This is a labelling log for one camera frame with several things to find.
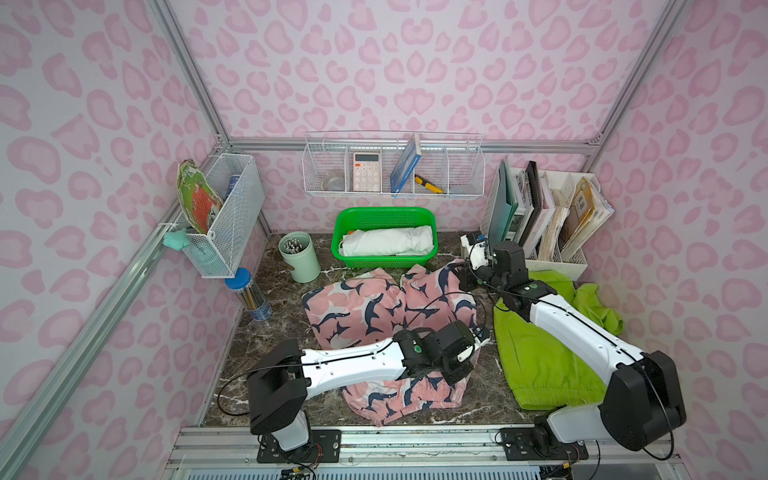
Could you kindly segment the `pink shark print shorts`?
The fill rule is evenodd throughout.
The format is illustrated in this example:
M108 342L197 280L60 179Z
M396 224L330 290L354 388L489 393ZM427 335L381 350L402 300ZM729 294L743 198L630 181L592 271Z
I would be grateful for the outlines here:
M460 289L456 264L434 272L415 265L398 280L378 268L305 293L303 308L320 347L370 345L404 329L437 331L453 321L477 326L475 299ZM451 386L434 372L420 380L357 383L340 393L353 412L383 426L421 410L460 407L467 383Z

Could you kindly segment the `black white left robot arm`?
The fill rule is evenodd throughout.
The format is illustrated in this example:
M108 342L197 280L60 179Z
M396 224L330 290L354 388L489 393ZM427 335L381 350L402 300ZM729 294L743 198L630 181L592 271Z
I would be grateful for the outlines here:
M489 338L484 326L451 322L437 331L405 329L374 344L338 350L302 349L285 340L246 374L250 433L272 436L284 451L303 448L311 440L306 400L353 384L421 380L434 372L454 385L473 370L471 357Z

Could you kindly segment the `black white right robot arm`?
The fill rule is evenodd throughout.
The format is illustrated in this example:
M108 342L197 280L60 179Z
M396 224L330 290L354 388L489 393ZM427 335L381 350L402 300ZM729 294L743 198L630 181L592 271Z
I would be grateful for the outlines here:
M497 293L504 309L558 339L607 388L600 402L559 407L538 418L532 439L542 453L579 441L615 441L627 450L644 451L686 423L678 370L670 356L625 342L582 315L553 287L531 279L517 243L492 246L476 232L462 236L461 245L463 289Z

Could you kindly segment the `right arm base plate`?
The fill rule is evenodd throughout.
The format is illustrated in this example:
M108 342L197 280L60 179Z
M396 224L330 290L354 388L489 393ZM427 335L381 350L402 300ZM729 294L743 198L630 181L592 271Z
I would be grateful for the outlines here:
M588 460L583 442L562 443L545 425L500 429L494 442L504 449L508 461L558 460L570 463Z

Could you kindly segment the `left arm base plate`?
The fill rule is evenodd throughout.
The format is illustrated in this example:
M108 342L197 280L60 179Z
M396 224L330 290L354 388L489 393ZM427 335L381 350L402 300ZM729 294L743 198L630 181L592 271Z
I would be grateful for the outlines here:
M315 465L338 463L342 431L339 429L312 429L306 444L292 450L281 448L272 434L263 435L257 454L259 464L297 463Z

